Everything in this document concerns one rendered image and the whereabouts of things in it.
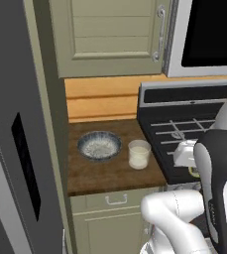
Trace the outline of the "green drawer front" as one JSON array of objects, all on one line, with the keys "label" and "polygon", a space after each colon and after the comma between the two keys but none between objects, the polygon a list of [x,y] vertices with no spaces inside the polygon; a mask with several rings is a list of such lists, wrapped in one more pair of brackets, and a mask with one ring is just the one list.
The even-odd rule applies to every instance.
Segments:
[{"label": "green drawer front", "polygon": [[73,213],[139,206],[145,195],[160,190],[160,187],[154,187],[72,196],[70,204]]}]

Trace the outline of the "black hob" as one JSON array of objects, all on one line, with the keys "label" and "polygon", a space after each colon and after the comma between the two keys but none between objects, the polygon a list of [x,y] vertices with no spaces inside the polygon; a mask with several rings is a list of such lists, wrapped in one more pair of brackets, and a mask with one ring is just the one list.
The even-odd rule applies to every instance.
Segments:
[{"label": "black hob", "polygon": [[197,140],[215,122],[227,99],[227,79],[143,82],[137,120],[169,185],[193,183],[187,167],[177,167],[173,152]]}]

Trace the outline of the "green cupboard door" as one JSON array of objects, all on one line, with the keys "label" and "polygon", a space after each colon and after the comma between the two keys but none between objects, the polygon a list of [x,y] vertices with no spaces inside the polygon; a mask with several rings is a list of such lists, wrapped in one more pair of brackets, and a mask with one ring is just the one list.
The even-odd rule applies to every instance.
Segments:
[{"label": "green cupboard door", "polygon": [[150,238],[141,212],[122,210],[73,217],[77,254],[139,254]]},{"label": "green cupboard door", "polygon": [[[172,0],[50,0],[57,66],[62,77],[158,74],[162,71]],[[158,47],[160,5],[166,8]]]}]

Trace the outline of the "green lower cupboard door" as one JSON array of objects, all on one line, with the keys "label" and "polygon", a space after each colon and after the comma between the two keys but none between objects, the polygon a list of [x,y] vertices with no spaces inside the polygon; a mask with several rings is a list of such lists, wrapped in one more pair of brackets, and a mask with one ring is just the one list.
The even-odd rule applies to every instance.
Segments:
[{"label": "green lower cupboard door", "polygon": [[122,210],[73,217],[77,254],[139,254],[150,238],[141,212]]}]

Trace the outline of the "grey fridge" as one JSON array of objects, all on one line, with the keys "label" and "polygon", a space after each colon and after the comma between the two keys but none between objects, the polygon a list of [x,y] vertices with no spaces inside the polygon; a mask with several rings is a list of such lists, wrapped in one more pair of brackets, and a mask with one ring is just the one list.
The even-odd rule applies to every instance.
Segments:
[{"label": "grey fridge", "polygon": [[0,0],[0,254],[67,254],[66,127],[49,0]]}]

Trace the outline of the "silver microwave oven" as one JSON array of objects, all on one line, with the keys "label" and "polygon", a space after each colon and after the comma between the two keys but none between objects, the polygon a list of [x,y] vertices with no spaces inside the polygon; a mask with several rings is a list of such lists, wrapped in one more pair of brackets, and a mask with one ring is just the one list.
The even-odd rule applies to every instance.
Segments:
[{"label": "silver microwave oven", "polygon": [[227,75],[227,0],[172,0],[164,73]]}]

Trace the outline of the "green upper cupboard door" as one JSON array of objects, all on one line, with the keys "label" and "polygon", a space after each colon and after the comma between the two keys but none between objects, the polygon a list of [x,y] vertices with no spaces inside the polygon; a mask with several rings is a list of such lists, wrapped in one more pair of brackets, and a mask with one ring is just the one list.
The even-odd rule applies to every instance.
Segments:
[{"label": "green upper cupboard door", "polygon": [[[172,0],[50,0],[57,66],[62,77],[158,74],[162,71]],[[158,47],[160,5],[166,8]]]}]

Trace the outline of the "glass of lemonade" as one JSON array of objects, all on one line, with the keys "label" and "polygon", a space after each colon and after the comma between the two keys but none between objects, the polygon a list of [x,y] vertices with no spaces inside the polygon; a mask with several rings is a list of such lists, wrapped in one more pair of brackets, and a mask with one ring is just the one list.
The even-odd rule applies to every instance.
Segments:
[{"label": "glass of lemonade", "polygon": [[144,169],[150,160],[151,145],[145,140],[133,140],[128,144],[129,165],[135,170]]}]

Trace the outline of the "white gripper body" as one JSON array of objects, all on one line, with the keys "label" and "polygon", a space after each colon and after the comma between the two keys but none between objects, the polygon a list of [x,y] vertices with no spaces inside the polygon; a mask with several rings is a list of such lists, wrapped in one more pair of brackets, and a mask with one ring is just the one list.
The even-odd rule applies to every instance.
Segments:
[{"label": "white gripper body", "polygon": [[173,152],[173,161],[177,167],[196,167],[193,155],[195,143],[195,140],[185,140],[178,144]]}]

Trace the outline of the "blue rimmed ice bowl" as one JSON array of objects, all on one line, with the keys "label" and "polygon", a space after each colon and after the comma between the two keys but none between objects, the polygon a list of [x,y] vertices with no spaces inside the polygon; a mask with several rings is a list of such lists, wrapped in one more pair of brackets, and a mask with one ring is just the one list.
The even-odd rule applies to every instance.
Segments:
[{"label": "blue rimmed ice bowl", "polygon": [[122,149],[119,136],[110,131],[92,131],[77,141],[78,152],[86,159],[104,162],[116,157]]}]

